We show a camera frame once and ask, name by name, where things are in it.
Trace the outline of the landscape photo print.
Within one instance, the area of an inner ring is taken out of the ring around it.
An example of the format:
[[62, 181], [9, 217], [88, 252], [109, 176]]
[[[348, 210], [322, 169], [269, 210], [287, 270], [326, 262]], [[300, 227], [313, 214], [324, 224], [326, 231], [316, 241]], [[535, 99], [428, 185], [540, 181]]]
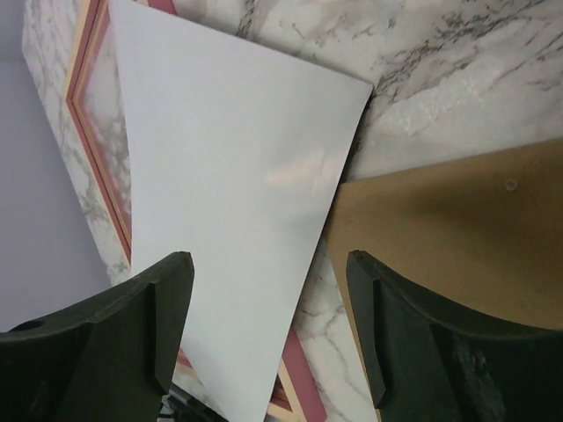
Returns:
[[112, 1], [131, 271], [189, 251], [181, 346], [230, 421], [261, 421], [372, 88], [134, 1]]

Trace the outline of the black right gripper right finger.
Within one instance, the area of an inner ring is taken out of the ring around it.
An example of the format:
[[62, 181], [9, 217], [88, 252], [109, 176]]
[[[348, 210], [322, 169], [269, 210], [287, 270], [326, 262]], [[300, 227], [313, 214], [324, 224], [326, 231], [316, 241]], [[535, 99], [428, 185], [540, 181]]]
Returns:
[[467, 308], [365, 251], [348, 255], [346, 275], [382, 420], [561, 420], [560, 331]]

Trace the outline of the pink wooden picture frame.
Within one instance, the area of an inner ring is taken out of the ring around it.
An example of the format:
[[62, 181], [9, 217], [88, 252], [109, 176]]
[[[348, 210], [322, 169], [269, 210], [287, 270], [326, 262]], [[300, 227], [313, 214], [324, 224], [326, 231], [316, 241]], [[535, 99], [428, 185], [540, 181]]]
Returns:
[[[125, 212], [124, 201], [118, 194], [110, 172], [106, 148], [102, 146], [102, 137], [96, 134], [92, 115], [87, 111], [85, 103], [86, 88], [108, 25], [106, 1], [83, 1], [80, 4], [62, 95], [109, 213], [111, 225], [119, 239], [120, 248], [129, 262], [131, 217]], [[287, 336], [267, 415], [282, 421], [325, 421], [327, 418], [294, 329], [290, 329]]]

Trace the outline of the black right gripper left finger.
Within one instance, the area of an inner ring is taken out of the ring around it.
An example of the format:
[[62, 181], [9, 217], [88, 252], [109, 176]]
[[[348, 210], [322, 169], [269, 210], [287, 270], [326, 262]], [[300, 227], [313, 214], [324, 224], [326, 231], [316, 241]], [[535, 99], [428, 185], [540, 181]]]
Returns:
[[3, 421], [155, 421], [194, 283], [174, 252], [130, 280], [1, 335]]

